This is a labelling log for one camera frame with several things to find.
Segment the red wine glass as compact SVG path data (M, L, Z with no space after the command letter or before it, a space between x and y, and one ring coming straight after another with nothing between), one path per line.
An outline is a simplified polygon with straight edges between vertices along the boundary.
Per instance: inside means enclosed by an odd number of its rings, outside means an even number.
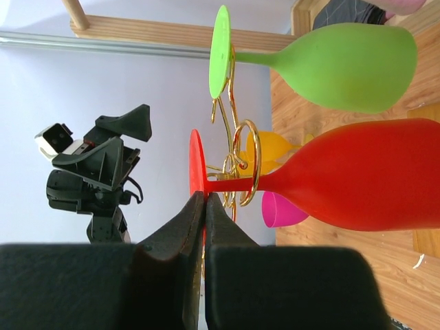
M439 123L425 118L359 122L327 131L279 169L211 181L198 131L190 135L190 191L284 196L317 220L380 232L439 227Z

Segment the green wine glass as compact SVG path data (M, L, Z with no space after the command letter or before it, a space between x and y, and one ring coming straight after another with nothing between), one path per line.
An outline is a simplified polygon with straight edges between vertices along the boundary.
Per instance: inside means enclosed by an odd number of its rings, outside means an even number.
M233 63L275 70L304 99L321 107L376 114L406 92L417 67L414 36L402 27L363 23L324 26L271 53L234 52L230 12L222 5L214 23L209 91L218 103L232 81Z

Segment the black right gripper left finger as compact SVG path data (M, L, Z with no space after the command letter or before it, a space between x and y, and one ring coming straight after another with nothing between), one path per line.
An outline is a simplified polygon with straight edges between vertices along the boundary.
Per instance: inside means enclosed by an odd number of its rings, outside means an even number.
M205 199L137 243L1 246L2 329L196 329Z

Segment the magenta wine glass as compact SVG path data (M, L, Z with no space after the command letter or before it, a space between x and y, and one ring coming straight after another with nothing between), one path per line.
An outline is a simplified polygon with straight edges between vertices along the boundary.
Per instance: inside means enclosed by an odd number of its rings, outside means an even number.
M294 226L309 216L280 194L268 191L263 193L261 211L265 225L269 228Z

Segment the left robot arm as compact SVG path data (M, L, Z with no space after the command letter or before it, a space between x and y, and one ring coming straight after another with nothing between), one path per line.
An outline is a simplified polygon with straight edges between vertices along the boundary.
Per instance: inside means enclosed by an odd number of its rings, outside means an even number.
M141 104L117 116L102 115L78 140L56 123L35 136L41 154L51 162L46 195L53 209L91 215L87 237L91 243L128 243L131 238L121 210L131 201L143 202L142 191L125 189L140 160L140 150L124 145L122 136L148 142L152 136L150 107Z

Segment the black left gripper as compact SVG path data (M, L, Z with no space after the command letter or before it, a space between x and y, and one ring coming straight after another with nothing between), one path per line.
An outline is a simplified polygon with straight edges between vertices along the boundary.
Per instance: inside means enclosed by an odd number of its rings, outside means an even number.
M118 116L100 116L95 126L84 136L88 145L80 155L60 154L52 165L66 171L82 172L90 182L115 190L123 186L140 160L140 149L124 145L121 135L148 142L152 136L150 107L141 104L130 112Z

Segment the yellow wine glass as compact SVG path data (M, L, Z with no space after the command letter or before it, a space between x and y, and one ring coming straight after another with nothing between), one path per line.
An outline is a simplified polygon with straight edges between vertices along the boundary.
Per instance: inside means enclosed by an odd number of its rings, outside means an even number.
M259 137L261 142L261 161L262 163L273 165L278 165L278 161L284 158L288 152L299 149L314 139L314 136L308 133L301 144L294 145L283 136L271 131L261 131ZM254 161L254 139L251 133L248 133L245 150L240 151L239 157L246 162Z
M261 142L261 174L266 175L281 166L277 162L284 154L293 149L299 149L301 145L294 145L287 141L281 135L271 131L259 132ZM251 133L248 133L246 140L246 150L240 153L247 162L247 168L238 168L240 176L251 176L254 172L254 139Z

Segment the yellow wine glass front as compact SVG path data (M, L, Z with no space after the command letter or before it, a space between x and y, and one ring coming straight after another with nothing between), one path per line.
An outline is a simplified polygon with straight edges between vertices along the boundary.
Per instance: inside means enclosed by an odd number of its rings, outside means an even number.
M287 141L281 135L271 131L259 132L261 142L261 174L266 175L281 166L277 162L284 154L293 149L299 149L301 145L294 145ZM248 133L246 140L246 150L240 153L247 162L247 168L238 168L240 176L251 176L254 172L254 139L251 133Z

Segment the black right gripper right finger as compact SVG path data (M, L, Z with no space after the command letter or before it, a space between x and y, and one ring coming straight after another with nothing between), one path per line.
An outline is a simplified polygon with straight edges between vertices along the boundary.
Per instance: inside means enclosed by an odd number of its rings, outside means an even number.
M210 329L390 329L370 265L331 246L260 246L212 193L206 204Z

